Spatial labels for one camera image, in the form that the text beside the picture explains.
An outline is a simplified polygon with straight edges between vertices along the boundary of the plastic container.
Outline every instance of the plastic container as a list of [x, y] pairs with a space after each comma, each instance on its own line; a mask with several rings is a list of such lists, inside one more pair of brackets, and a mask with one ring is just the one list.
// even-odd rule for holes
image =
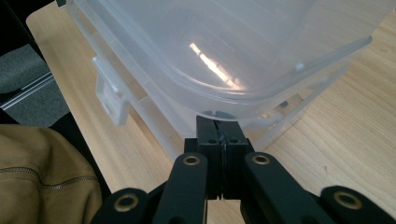
[[344, 74], [395, 6], [393, 0], [67, 2], [98, 55], [97, 94], [106, 112], [122, 124], [132, 105], [172, 158], [183, 138], [195, 137], [197, 115], [238, 120], [263, 149]]

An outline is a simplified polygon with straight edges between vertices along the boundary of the person's leg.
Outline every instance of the person's leg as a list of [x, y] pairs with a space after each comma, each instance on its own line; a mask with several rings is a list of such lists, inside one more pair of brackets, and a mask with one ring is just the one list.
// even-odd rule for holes
[[90, 163], [91, 167], [95, 171], [95, 174], [99, 180], [101, 186], [102, 198], [105, 200], [107, 196], [111, 194], [110, 189], [100, 172], [98, 165], [96, 164], [90, 149], [88, 148], [84, 137], [82, 136], [79, 128], [71, 113], [66, 114], [62, 118], [58, 119], [51, 127], [52, 130], [60, 133], [67, 141], [69, 141], [81, 155]]
[[18, 122], [0, 108], [0, 124], [18, 124]]

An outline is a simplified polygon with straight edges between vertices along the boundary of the brown bag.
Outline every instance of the brown bag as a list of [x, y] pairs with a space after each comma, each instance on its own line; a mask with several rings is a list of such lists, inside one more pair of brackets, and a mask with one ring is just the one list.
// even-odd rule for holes
[[93, 169], [60, 134], [0, 125], [0, 223], [90, 223], [101, 203]]

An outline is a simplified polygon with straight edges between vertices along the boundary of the wooden table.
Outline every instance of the wooden table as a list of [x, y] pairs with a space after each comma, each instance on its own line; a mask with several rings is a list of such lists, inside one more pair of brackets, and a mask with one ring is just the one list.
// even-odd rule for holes
[[[49, 4], [27, 23], [111, 190], [150, 191], [165, 181], [172, 162], [136, 112], [115, 127], [102, 109], [95, 96], [94, 52], [66, 9]], [[266, 152], [303, 188], [319, 194], [346, 186], [396, 217], [395, 11], [346, 75]], [[238, 202], [209, 202], [207, 223], [242, 222]]]

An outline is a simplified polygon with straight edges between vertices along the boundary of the gray carpet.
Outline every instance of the gray carpet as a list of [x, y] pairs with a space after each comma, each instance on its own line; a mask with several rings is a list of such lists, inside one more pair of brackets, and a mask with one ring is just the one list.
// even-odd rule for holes
[[[48, 72], [44, 61], [26, 45], [0, 57], [0, 92], [21, 88]], [[69, 112], [55, 81], [19, 101], [6, 112], [23, 125], [52, 125]]]

